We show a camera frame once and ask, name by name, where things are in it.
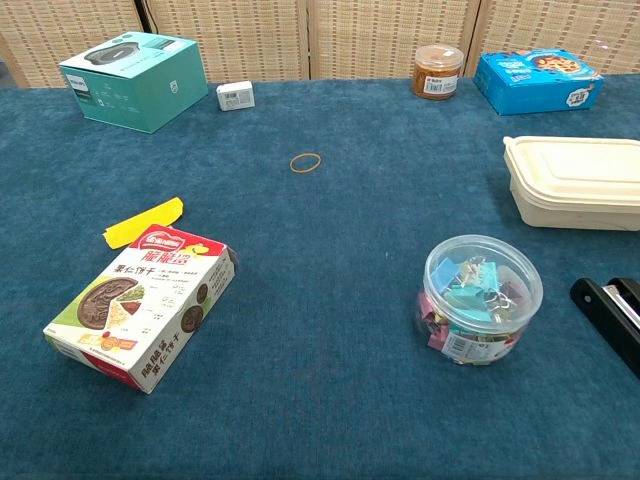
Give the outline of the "cream lidded food container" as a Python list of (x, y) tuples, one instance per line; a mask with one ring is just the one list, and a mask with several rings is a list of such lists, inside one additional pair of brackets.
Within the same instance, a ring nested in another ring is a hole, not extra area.
[(640, 231), (640, 141), (504, 137), (510, 191), (533, 227)]

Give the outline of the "tan rubber band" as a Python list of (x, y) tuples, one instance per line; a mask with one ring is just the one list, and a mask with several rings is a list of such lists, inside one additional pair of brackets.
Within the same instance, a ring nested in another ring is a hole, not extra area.
[(290, 170), (295, 174), (308, 174), (322, 163), (322, 157), (314, 152), (304, 152), (294, 156), (289, 162)]

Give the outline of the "black stapler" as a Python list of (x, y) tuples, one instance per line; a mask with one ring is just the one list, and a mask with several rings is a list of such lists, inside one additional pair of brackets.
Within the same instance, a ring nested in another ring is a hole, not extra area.
[(640, 379), (640, 283), (613, 278), (600, 286), (581, 278), (571, 287), (570, 297)]

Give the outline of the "yellow small object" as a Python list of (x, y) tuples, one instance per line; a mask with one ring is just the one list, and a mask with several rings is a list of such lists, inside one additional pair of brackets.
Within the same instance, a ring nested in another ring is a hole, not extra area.
[(111, 249), (129, 245), (151, 225), (171, 225), (181, 217), (183, 208), (183, 201), (179, 197), (174, 197), (160, 205), (107, 227), (103, 237)]

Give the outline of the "clear tub of binder clips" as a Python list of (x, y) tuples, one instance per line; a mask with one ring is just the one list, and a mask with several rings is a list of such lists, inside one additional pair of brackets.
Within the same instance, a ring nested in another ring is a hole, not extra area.
[(459, 365), (490, 365), (508, 355), (543, 299), (541, 277), (499, 239), (460, 235), (429, 253), (416, 323), (428, 347)]

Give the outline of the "blue cookie box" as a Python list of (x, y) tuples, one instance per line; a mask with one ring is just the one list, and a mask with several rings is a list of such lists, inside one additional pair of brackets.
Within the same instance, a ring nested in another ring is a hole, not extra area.
[(564, 49), (483, 53), (474, 83), (500, 115), (591, 108), (604, 78)]

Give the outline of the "woven folding screen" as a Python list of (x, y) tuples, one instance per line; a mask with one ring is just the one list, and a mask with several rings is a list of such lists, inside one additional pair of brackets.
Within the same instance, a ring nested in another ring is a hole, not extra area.
[(61, 87), (59, 63), (126, 31), (195, 40), (211, 82), (410, 75), (445, 43), (465, 75), (484, 52), (563, 48), (640, 73), (640, 0), (0, 0), (0, 60), (21, 87)]

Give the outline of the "red white biscuit box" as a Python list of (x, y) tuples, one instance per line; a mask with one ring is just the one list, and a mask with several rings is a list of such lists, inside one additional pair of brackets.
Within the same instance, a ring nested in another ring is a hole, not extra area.
[(226, 244), (152, 225), (43, 330), (60, 353), (151, 393), (235, 276)]

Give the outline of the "blue table cloth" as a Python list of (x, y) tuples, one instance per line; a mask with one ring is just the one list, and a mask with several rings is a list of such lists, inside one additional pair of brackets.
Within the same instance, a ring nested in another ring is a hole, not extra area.
[[(640, 233), (539, 229), (506, 136), (640, 139), (640, 75), (586, 111), (499, 116), (469, 79), (262, 83), (158, 132), (85, 119), (67, 89), (0, 89), (0, 480), (640, 480), (640, 379), (575, 307), (575, 280), (640, 280)], [(290, 160), (322, 157), (311, 173)], [(238, 272), (151, 394), (43, 328), (115, 257), (103, 230), (172, 197)], [(429, 251), (521, 250), (544, 299), (514, 351), (449, 362), (416, 325)]]

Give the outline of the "teal appliance box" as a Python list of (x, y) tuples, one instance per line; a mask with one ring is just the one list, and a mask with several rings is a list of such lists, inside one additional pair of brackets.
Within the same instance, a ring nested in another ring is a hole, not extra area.
[(154, 133), (208, 94), (198, 44), (125, 32), (59, 63), (85, 118)]

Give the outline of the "brown sauce jar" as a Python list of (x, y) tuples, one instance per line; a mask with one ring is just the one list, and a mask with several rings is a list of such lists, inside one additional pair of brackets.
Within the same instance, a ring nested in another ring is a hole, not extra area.
[(464, 54), (446, 44), (432, 44), (416, 49), (411, 81), (412, 92), (422, 98), (444, 100), (456, 92), (464, 64)]

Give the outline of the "small white box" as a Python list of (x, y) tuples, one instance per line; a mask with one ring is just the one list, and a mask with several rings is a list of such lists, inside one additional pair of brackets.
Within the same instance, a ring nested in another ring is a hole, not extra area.
[(222, 111), (232, 111), (255, 106), (253, 84), (240, 81), (221, 84), (216, 87), (219, 107)]

